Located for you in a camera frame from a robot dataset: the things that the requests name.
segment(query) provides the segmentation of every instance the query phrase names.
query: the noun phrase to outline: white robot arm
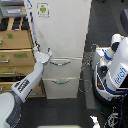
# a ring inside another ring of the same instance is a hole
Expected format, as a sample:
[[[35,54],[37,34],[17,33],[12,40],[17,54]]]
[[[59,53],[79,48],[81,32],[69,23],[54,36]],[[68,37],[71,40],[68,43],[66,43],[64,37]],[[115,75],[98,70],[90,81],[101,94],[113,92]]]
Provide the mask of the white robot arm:
[[[21,105],[24,103],[30,92],[39,83],[43,74],[43,66],[50,59],[52,52],[49,50],[47,54],[41,53],[34,48],[36,64],[34,71],[27,75],[23,80],[12,85],[12,93],[0,94],[0,128],[12,128],[19,119],[21,113]]]

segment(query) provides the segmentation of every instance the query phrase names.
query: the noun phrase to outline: refrigerator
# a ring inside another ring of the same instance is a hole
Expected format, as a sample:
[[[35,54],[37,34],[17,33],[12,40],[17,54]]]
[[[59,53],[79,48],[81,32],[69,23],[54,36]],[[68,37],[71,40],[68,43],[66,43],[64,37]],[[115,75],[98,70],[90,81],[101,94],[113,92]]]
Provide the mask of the refrigerator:
[[[24,0],[24,4],[33,42],[41,52],[50,48],[53,53],[42,75],[47,99],[77,98],[91,0]]]

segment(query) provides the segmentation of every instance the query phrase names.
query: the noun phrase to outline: sticker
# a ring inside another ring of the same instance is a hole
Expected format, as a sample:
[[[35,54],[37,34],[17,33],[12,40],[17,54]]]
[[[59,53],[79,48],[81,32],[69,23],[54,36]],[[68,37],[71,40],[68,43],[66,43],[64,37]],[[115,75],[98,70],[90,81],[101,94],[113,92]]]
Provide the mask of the sticker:
[[[9,39],[13,39],[12,33],[7,34],[7,36],[8,36]]]
[[[39,17],[49,17],[49,5],[47,3],[37,4]]]
[[[6,56],[5,55],[1,55],[1,58],[5,58]]]
[[[8,68],[8,69],[13,69],[13,68]]]
[[[14,58],[28,58],[26,53],[13,54]]]

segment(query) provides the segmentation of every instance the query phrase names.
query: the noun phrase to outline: blue label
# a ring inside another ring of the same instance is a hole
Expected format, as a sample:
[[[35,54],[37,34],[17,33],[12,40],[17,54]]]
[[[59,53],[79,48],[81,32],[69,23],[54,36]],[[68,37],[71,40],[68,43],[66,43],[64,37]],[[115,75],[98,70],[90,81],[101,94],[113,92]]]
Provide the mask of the blue label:
[[[126,69],[120,68],[120,72],[117,74],[117,77],[114,78],[115,82],[116,82],[118,85],[120,85],[120,83],[121,83],[122,80],[124,79],[126,72],[127,72]]]

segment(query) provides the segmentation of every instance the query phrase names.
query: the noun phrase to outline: freezer drawer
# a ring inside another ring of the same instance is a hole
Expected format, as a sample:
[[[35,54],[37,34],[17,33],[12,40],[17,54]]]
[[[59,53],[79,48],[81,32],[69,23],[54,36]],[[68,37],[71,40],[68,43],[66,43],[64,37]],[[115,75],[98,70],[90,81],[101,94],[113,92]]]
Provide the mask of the freezer drawer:
[[[27,30],[0,31],[0,49],[31,48],[31,40]]]
[[[35,61],[31,49],[0,50],[0,66],[34,65]]]
[[[34,66],[9,66],[4,67],[0,66],[0,77],[12,77],[18,76],[23,74],[24,76],[28,75],[29,73],[33,72]]]
[[[43,78],[79,77],[82,58],[78,59],[51,59],[44,67]]]
[[[43,81],[47,99],[77,98],[79,79],[43,79]]]

